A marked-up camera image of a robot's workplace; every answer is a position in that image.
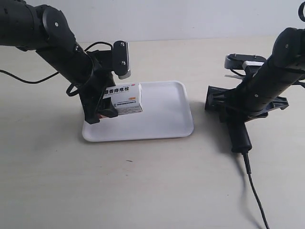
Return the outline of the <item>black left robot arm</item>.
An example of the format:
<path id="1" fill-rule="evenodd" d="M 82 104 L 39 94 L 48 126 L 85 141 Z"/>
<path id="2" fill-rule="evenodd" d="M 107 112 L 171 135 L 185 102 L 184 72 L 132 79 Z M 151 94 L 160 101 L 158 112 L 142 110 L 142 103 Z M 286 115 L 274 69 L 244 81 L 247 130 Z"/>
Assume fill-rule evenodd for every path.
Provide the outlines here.
<path id="1" fill-rule="evenodd" d="M 86 52 L 77 43 L 62 11 L 49 5 L 31 6 L 23 0 L 0 2 L 0 44 L 35 51 L 71 84 L 66 94 L 78 95 L 85 121 L 95 124 L 118 111 L 107 87 L 114 86 L 109 60 L 112 52 Z"/>

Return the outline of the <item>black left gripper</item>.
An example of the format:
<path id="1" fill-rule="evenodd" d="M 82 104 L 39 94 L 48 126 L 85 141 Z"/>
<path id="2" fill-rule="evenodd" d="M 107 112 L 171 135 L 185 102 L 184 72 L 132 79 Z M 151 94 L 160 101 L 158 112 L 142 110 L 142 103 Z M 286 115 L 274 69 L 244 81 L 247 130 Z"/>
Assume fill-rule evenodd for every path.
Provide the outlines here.
<path id="1" fill-rule="evenodd" d="M 90 51 L 93 45 L 85 49 L 90 57 L 92 68 L 89 79 L 79 88 L 79 96 L 84 112 L 84 120 L 88 124 L 100 122 L 100 118 L 114 118 L 118 111 L 111 99 L 103 99 L 107 87 L 115 86 L 113 74 L 113 45 L 106 50 Z"/>

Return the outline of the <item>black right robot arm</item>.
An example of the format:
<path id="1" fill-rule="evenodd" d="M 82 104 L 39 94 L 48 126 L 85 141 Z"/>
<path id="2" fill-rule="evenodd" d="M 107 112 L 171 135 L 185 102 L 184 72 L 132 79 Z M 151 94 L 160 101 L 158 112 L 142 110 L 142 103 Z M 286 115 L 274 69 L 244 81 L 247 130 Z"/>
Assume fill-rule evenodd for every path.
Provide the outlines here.
<path id="1" fill-rule="evenodd" d="M 236 88 L 208 87 L 205 109 L 218 112 L 221 122 L 248 122 L 265 118 L 272 110 L 284 110 L 289 104 L 281 93 L 305 76 L 305 31 L 286 28 L 268 59 L 229 54 L 224 67 L 245 74 Z"/>

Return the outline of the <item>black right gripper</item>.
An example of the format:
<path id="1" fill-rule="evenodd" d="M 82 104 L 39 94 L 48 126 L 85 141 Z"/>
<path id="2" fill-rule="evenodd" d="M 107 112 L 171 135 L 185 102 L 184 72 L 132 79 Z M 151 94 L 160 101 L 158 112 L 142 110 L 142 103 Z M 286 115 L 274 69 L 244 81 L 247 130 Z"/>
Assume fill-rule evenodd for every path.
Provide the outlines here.
<path id="1" fill-rule="evenodd" d="M 236 88 L 209 87 L 209 109 L 219 113 L 223 123 L 248 122 L 265 118 L 270 111 L 284 110 L 288 100 L 281 97 L 289 87 L 289 68 L 274 64 L 226 64 L 245 75 Z"/>

